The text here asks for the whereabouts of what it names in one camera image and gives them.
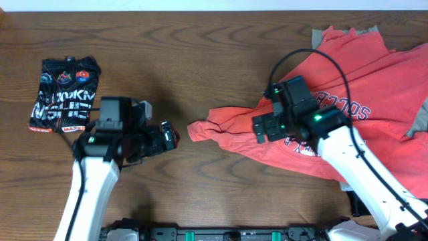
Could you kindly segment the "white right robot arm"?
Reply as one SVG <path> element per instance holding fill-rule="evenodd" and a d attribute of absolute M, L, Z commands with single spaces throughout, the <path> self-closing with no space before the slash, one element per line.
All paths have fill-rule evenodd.
<path fill-rule="evenodd" d="M 350 119 L 335 106 L 253 117 L 258 143 L 293 137 L 305 142 L 351 186 L 377 228 L 349 220 L 326 231 L 329 240 L 426 240 L 427 204 L 407 190 L 368 148 Z"/>

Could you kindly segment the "red orange soccer t-shirt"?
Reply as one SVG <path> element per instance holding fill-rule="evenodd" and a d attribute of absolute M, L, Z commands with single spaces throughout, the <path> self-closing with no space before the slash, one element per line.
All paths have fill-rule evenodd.
<path fill-rule="evenodd" d="M 318 104 L 352 115 L 370 150 L 417 198 L 427 197 L 427 131 L 412 127 L 427 102 L 427 45 L 398 52 L 377 31 L 329 27 L 318 51 L 291 72 L 303 76 Z M 266 165 L 323 179 L 341 175 L 309 147 L 290 139 L 258 144 L 252 118 L 272 111 L 267 99 L 256 108 L 213 108 L 188 126 L 192 141 L 211 139 L 222 149 Z"/>

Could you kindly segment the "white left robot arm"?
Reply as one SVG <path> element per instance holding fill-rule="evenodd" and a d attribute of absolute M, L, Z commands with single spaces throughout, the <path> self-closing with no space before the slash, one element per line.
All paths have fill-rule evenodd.
<path fill-rule="evenodd" d="M 178 147 L 172 123 L 114 126 L 94 121 L 71 146 L 72 184 L 55 240 L 97 240 L 122 169 Z"/>

